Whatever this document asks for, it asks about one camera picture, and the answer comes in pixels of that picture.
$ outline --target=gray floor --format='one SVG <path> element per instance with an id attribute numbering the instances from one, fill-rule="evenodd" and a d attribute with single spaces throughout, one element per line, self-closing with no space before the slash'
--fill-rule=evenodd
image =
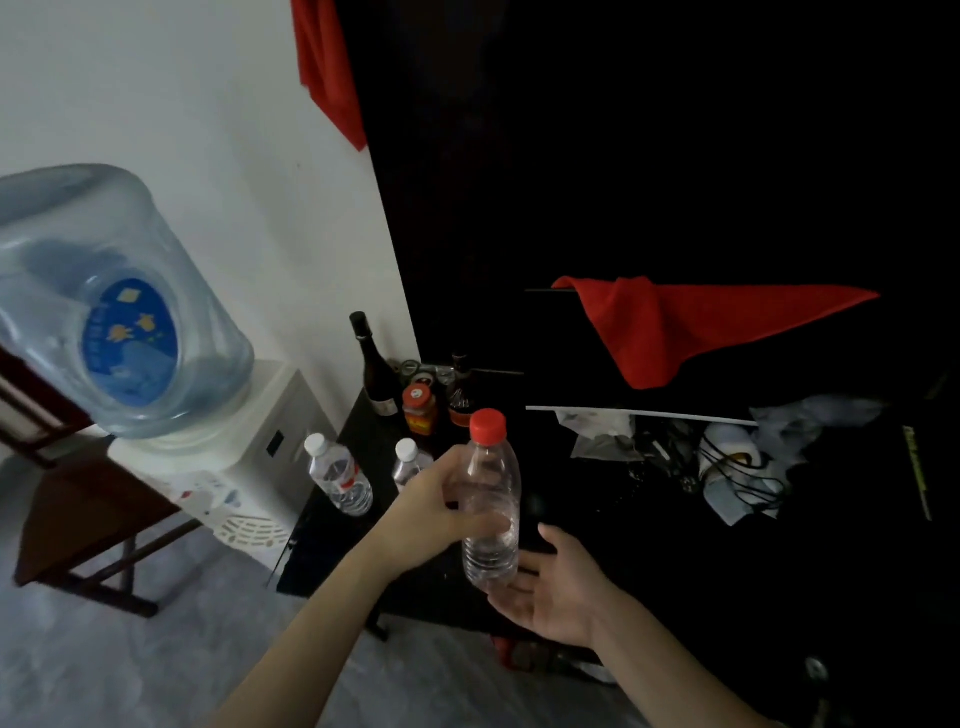
<path id="1" fill-rule="evenodd" d="M 224 699 L 302 602 L 264 588 L 268 573 L 197 531 L 137 568 L 151 620 L 11 577 L 38 472 L 0 466 L 0 725 L 195 726 Z M 88 565 L 91 571 L 96 565 Z M 643 726 L 617 689 L 511 673 L 487 638 L 389 619 L 364 635 L 321 726 Z"/>

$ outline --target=red towel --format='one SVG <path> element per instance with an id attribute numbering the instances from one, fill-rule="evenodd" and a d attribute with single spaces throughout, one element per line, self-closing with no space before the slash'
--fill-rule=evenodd
<path id="1" fill-rule="evenodd" d="M 620 374 L 634 389 L 662 387 L 691 356 L 747 344 L 878 298 L 843 285 L 655 285 L 646 277 L 564 276 Z"/>
<path id="2" fill-rule="evenodd" d="M 292 0 L 291 6 L 300 83 L 359 152 L 367 146 L 367 135 L 337 7 L 333 0 Z"/>

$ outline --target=water bottle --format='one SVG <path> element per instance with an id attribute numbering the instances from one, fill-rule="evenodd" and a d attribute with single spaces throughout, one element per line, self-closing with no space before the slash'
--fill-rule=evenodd
<path id="1" fill-rule="evenodd" d="M 417 443 L 409 437 L 396 444 L 396 462 L 394 463 L 394 483 L 396 489 L 403 493 L 413 477 L 433 465 L 433 457 L 427 452 L 420 452 Z"/>
<path id="2" fill-rule="evenodd" d="M 253 367 L 150 190 L 104 164 L 0 179 L 0 343 L 126 438 L 227 407 Z"/>
<path id="3" fill-rule="evenodd" d="M 480 589 L 509 584 L 519 558 L 520 466 L 507 442 L 507 418 L 495 409 L 480 409 L 470 417 L 469 455 L 458 486 L 460 510 L 493 511 L 510 519 L 506 533 L 464 540 L 467 579 Z"/>
<path id="4" fill-rule="evenodd" d="M 337 508 L 354 517 L 370 510 L 373 488 L 347 448 L 319 432 L 310 435 L 303 448 L 310 455 L 310 477 Z"/>

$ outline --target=red bottle cap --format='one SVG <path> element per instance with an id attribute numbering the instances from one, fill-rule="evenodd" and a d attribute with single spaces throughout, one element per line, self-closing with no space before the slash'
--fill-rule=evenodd
<path id="1" fill-rule="evenodd" d="M 411 384 L 403 390 L 403 404 L 407 407 L 420 409 L 430 402 L 432 396 L 430 387 L 425 384 Z"/>
<path id="2" fill-rule="evenodd" d="M 496 409 L 478 409 L 470 417 L 470 438 L 485 448 L 499 445 L 507 439 L 507 418 Z"/>

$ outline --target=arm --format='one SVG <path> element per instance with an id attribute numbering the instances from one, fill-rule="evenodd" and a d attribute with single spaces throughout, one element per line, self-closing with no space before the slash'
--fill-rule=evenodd
<path id="1" fill-rule="evenodd" d="M 520 552 L 493 607 L 548 640 L 589 647 L 656 728 L 770 728 L 638 601 L 604 576 L 580 542 L 554 526 L 540 534 L 557 554 Z"/>
<path id="2" fill-rule="evenodd" d="M 376 600 L 391 581 L 465 538 L 503 533 L 496 514 L 449 510 L 444 485 L 465 448 L 411 480 L 379 523 L 327 577 L 210 728 L 313 728 Z"/>

